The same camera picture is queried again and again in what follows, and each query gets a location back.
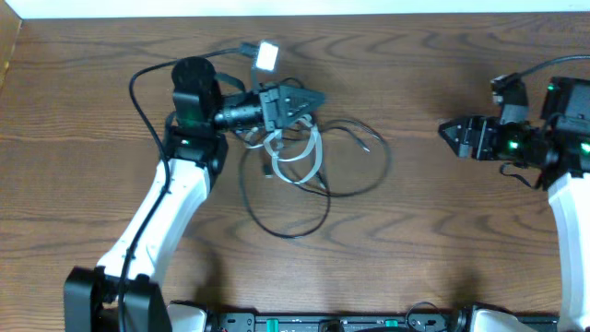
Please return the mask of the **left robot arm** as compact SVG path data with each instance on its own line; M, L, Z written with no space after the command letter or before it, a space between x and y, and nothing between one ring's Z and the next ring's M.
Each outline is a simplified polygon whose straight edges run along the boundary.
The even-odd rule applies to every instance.
M165 303L161 287L172 256L207 200L227 157L230 131L262 126L269 134L302 121L319 144L311 114L322 92L295 79L248 90L220 73L208 55L171 61L175 106L164 136L155 138L159 164L150 189L122 236L94 268L74 267L64 284L68 331L208 331L205 309Z

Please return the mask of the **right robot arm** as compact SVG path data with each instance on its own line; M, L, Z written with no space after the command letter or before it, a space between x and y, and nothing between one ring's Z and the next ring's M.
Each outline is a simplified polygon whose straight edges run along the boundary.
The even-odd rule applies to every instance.
M589 328L589 83L553 77L542 126L527 119L529 102L520 73L494 78L498 117L471 115L441 124L440 137L459 158L498 161L503 168L537 169L532 189L548 194L555 219L561 272L559 331Z

